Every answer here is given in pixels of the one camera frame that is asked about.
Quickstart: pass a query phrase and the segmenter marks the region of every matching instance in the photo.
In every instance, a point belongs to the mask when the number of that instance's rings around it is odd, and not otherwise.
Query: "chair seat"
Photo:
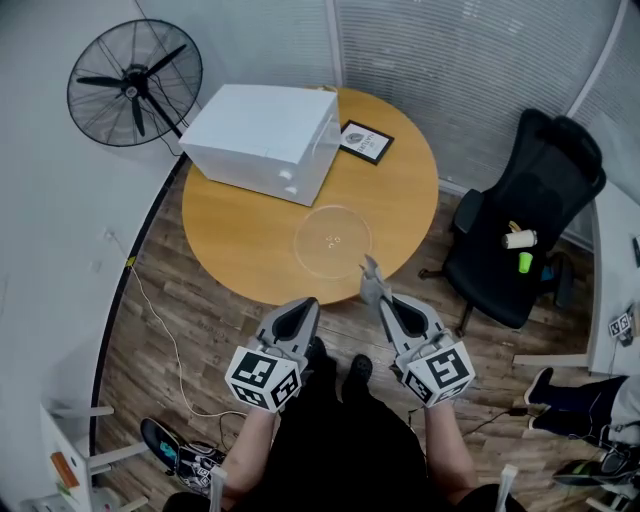
[[[529,317],[536,300],[546,254],[539,246],[505,249],[502,237],[509,233],[509,221],[485,205],[471,230],[456,239],[443,266],[444,275],[473,307],[518,329]],[[518,271],[519,254],[533,254],[529,273]]]

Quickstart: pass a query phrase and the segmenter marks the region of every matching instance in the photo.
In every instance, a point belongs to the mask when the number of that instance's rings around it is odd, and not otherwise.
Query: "green cup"
[[[521,274],[528,274],[529,269],[531,268],[531,262],[533,261],[533,254],[530,252],[521,252],[520,253],[520,265],[518,270]]]

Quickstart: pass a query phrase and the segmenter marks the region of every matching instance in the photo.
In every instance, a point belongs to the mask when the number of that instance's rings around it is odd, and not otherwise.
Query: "chair backrest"
[[[507,168],[485,197],[523,229],[535,229],[550,249],[605,182],[600,149],[582,126],[528,109]]]

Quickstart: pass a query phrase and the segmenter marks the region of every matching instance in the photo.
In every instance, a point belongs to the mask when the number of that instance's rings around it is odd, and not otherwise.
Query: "floor plank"
[[[156,312],[178,342],[184,390],[193,408],[203,413],[246,410],[228,391],[224,372],[235,348],[244,344],[272,307],[240,297],[220,285],[191,252],[181,215],[187,168],[188,164],[167,194],[140,250],[136,269]],[[394,291],[430,303],[450,327],[459,322],[464,302],[444,279],[423,282],[416,274],[422,267],[441,267],[452,243],[448,227],[458,202],[458,198],[441,195],[423,243],[390,279]],[[536,370],[513,367],[514,354],[586,350],[593,258],[566,242],[560,242],[558,249],[567,252],[575,264],[575,298],[569,310],[556,310],[550,298],[542,298],[529,322],[517,331],[474,312],[465,343],[478,377],[455,403],[463,432],[470,432],[505,409],[523,404],[522,394]],[[400,417],[406,418],[407,412],[418,406],[386,369],[394,353],[379,321],[361,301],[352,299],[323,307],[318,334],[336,357],[342,375],[355,354],[371,357],[375,367],[372,393]],[[139,439],[139,423],[145,416],[169,423],[188,439],[220,445],[218,420],[197,417],[186,409],[178,372],[173,344],[131,277],[115,321],[100,393],[101,404],[112,405],[116,412],[98,421],[98,451]],[[560,384],[579,385],[591,380],[583,370],[562,369],[556,374]],[[593,491],[554,486],[551,475],[562,463],[595,457],[597,451],[582,441],[529,431],[527,422],[527,417],[503,415],[467,437],[481,482],[499,481],[504,465],[515,464],[520,468],[515,495],[531,512],[587,510],[584,500]],[[421,415],[415,414],[412,423],[416,433],[423,436]],[[241,426],[239,418],[224,419],[225,444],[233,443]],[[101,475],[100,482],[117,489],[127,499],[140,494],[148,496],[147,507],[153,510],[161,510],[166,498],[180,490],[175,478],[167,477],[159,462],[148,453],[117,465],[110,473]]]

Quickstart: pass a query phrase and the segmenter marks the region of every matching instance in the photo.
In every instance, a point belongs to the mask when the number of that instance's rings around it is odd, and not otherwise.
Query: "fan blade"
[[[163,67],[165,67],[167,64],[169,64],[169,62],[171,62],[173,59],[176,58],[176,56],[185,48],[187,47],[186,44],[183,44],[182,46],[179,46],[178,48],[176,48],[175,50],[173,50],[171,53],[168,53],[167,55],[165,55],[164,57],[162,57],[158,62],[156,62],[153,66],[151,66],[151,68],[149,69],[149,71],[147,71],[145,73],[145,76],[151,76],[154,73],[157,73],[158,71],[160,71]]]
[[[133,120],[136,122],[138,131],[144,137],[144,121],[142,120],[142,110],[140,110],[140,102],[137,96],[131,98],[131,110],[133,111]]]
[[[76,82],[87,85],[99,85],[100,87],[123,88],[127,86],[126,82],[109,76],[81,76],[80,78],[76,78]]]

